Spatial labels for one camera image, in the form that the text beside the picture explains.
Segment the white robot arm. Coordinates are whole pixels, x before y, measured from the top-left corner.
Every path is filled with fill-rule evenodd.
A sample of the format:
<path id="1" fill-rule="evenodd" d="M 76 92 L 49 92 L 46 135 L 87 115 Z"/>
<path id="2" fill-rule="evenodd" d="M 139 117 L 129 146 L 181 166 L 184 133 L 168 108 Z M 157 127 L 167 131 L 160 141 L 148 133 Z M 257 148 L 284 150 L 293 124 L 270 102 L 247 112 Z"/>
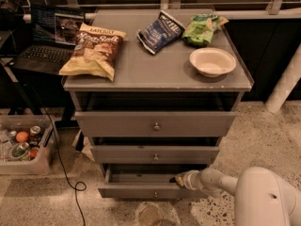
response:
<path id="1" fill-rule="evenodd" d="M 207 168 L 176 174 L 179 186 L 211 197 L 234 197 L 234 226 L 301 226 L 301 191 L 269 169 L 251 167 L 238 177 Z"/>

